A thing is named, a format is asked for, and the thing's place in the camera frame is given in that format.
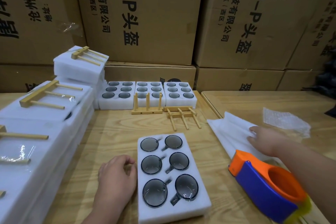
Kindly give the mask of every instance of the cup rim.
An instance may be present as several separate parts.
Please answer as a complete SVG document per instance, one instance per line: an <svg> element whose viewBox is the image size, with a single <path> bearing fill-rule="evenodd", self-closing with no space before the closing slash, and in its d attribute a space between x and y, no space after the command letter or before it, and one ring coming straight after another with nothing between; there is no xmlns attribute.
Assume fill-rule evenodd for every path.
<svg viewBox="0 0 336 224"><path fill-rule="evenodd" d="M162 182L162 184L163 184L163 185L165 186L165 188L166 188L166 198L165 198L165 200L164 200L161 204L159 204L159 205L151 205L151 204L149 204L149 203L145 200L145 195L144 195L145 187L146 187L147 183L149 183L149 182L152 181L152 180L158 180L158 181ZM145 183L145 185L144 185L144 187L143 187L143 189L142 189L142 198L143 198L143 200L145 201L145 204L148 205L149 207L157 208L157 207L162 206L162 205L166 202L167 197L168 197L168 188L167 188L166 183L165 183L164 181L160 180L160 179L157 179L157 178L150 179L148 182Z"/></svg>
<svg viewBox="0 0 336 224"><path fill-rule="evenodd" d="M169 136L167 136L167 137L165 138L165 145L166 145L168 148L170 148L170 149L179 149L179 148L181 148L182 145L183 145L183 141L182 141L182 138L179 137L179 136L177 136L177 137L181 140L181 145L180 145L179 147L177 147L177 148L171 148L171 147L169 147L169 146L167 145L166 140L167 140L167 138L170 137L170 136L177 136L177 135L169 135Z"/></svg>
<svg viewBox="0 0 336 224"><path fill-rule="evenodd" d="M175 180L175 190L176 190L176 193L179 195L179 197L181 197L181 198L183 198L183 199L187 199L187 200L191 200L191 199L194 199L196 196L197 196L197 194L198 194L198 191L199 191L199 185L198 185L198 182L197 182L197 180L195 179L195 177L194 176L192 176L192 175L189 175L192 179L194 179L195 180L195 182L196 182L196 185L197 185L197 191L196 191L196 193L195 193L195 195L194 196L192 196L192 197L183 197L178 191L177 191L177 188L176 188L176 183L177 183L177 180L180 178L180 176L182 176L182 175L189 175L189 174L181 174L181 175L179 175L177 178L176 178L176 180Z"/></svg>
<svg viewBox="0 0 336 224"><path fill-rule="evenodd" d="M187 165L185 168L178 169L178 168L173 167L173 165L170 163L170 158L171 158L174 154L177 154L177 153L181 153L181 154L183 154L184 156L187 157L188 165ZM187 156L186 154L184 154L183 152L177 151L177 152L174 152L173 154L170 155L170 157L169 157L169 164L170 164L174 169L182 171L182 170L186 170L186 169L189 167L190 161L189 161L189 158L188 158L188 156Z"/></svg>
<svg viewBox="0 0 336 224"><path fill-rule="evenodd" d="M142 142L145 141L145 140L148 139L148 138L153 138L153 139L157 142L157 147L156 147L154 150L146 151L146 150L144 150L144 149L141 147ZM152 152L152 151L155 151L158 147L159 147L159 141L156 140L154 137L146 137L146 138L143 139L143 140L141 141L141 143L140 143L140 148L141 148L141 150L143 150L143 151L145 151L145 152Z"/></svg>
<svg viewBox="0 0 336 224"><path fill-rule="evenodd" d="M146 158L151 157L151 156L155 156L155 157L157 157L157 158L159 159L159 162L161 163L161 166L160 166L160 168L159 168L159 170L158 170L157 172L152 173L152 174L149 174L149 173L147 173L145 170L143 170L143 168L142 168L142 163L143 163L143 161L144 161ZM145 174L147 174L147 175L156 175L157 173L159 173L159 172L162 170L162 160L161 160L161 158L159 158L157 155L148 155L148 156L146 156L146 157L141 161L140 167L141 167L141 170L142 170Z"/></svg>

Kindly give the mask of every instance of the circular cutout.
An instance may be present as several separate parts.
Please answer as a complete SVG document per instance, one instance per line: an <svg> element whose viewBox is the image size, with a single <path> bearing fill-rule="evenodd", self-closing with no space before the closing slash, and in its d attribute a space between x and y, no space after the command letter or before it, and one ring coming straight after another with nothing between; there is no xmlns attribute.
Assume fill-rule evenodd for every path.
<svg viewBox="0 0 336 224"><path fill-rule="evenodd" d="M67 117L64 120L69 119L72 116L72 112L69 112L69 114L67 115Z"/></svg>
<svg viewBox="0 0 336 224"><path fill-rule="evenodd" d="M175 189L180 197L190 200L197 196L198 183L191 175L183 174L177 177Z"/></svg>
<svg viewBox="0 0 336 224"><path fill-rule="evenodd" d="M132 88L131 87L122 87L120 90L121 91L131 91Z"/></svg>
<svg viewBox="0 0 336 224"><path fill-rule="evenodd" d="M183 96L184 96L185 98L193 98L193 97L194 97L194 95L191 94L191 93L183 93Z"/></svg>
<svg viewBox="0 0 336 224"><path fill-rule="evenodd" d="M186 87L181 88L181 90L182 90L183 92L190 92L190 91L191 91L191 89L186 88Z"/></svg>
<svg viewBox="0 0 336 224"><path fill-rule="evenodd" d="M182 146L182 139L176 135L167 136L165 139L165 144L171 149L179 149Z"/></svg>
<svg viewBox="0 0 336 224"><path fill-rule="evenodd" d="M102 95L103 98L112 98L114 97L114 93L113 92L106 92Z"/></svg>
<svg viewBox="0 0 336 224"><path fill-rule="evenodd" d="M131 86L131 85L133 85L133 83L132 82L123 82L123 85L124 86Z"/></svg>
<svg viewBox="0 0 336 224"><path fill-rule="evenodd" d="M139 86L147 86L147 83L146 82L138 82L138 85Z"/></svg>
<svg viewBox="0 0 336 224"><path fill-rule="evenodd" d="M144 151L155 151L159 146L159 142L153 137L147 137L140 143L140 147Z"/></svg>
<svg viewBox="0 0 336 224"><path fill-rule="evenodd" d="M109 82L108 84L110 86L117 86L117 85L119 85L119 82Z"/></svg>
<svg viewBox="0 0 336 224"><path fill-rule="evenodd" d="M136 90L140 91L140 92L145 92L145 91L147 91L147 88L146 87L139 87Z"/></svg>
<svg viewBox="0 0 336 224"><path fill-rule="evenodd" d="M158 92L158 91L161 91L162 89L160 87L152 87L152 90L155 91L155 92Z"/></svg>
<svg viewBox="0 0 336 224"><path fill-rule="evenodd" d="M138 93L138 98L146 98L146 93L144 92Z"/></svg>
<svg viewBox="0 0 336 224"><path fill-rule="evenodd" d="M185 170L189 166L189 158L182 152L175 152L170 155L169 163L177 170Z"/></svg>
<svg viewBox="0 0 336 224"><path fill-rule="evenodd" d="M180 94L178 94L176 92L172 92L172 93L169 93L169 97L171 97L171 98L179 98Z"/></svg>
<svg viewBox="0 0 336 224"><path fill-rule="evenodd" d="M167 196L167 186L160 179L149 180L142 190L142 197L145 203L154 208L163 205L167 200Z"/></svg>
<svg viewBox="0 0 336 224"><path fill-rule="evenodd" d="M175 92L175 91L177 91L177 88L175 88L175 87L169 87L169 88L168 88L168 91L170 91L170 92Z"/></svg>
<svg viewBox="0 0 336 224"><path fill-rule="evenodd" d="M119 94L120 98L129 98L130 96L131 96L131 94L129 94L128 92L122 92L122 93Z"/></svg>
<svg viewBox="0 0 336 224"><path fill-rule="evenodd" d="M116 87L107 87L106 91L112 92L112 91L116 91L117 88Z"/></svg>
<svg viewBox="0 0 336 224"><path fill-rule="evenodd" d="M152 96L153 98L160 98L160 94L162 94L161 92L153 92Z"/></svg>
<svg viewBox="0 0 336 224"><path fill-rule="evenodd" d="M155 155L149 155L141 161L141 169L148 175L154 175L161 171L162 160Z"/></svg>

